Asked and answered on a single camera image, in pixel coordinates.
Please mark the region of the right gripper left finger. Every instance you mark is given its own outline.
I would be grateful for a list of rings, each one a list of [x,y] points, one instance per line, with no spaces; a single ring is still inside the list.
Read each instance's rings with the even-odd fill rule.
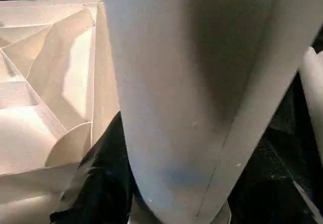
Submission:
[[[81,160],[50,223],[127,223],[134,180],[121,113]]]

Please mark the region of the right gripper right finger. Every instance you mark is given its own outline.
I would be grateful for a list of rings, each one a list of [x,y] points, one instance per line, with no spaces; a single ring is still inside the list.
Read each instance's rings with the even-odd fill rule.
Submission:
[[[308,223],[308,208],[262,138],[228,198],[232,223]]]

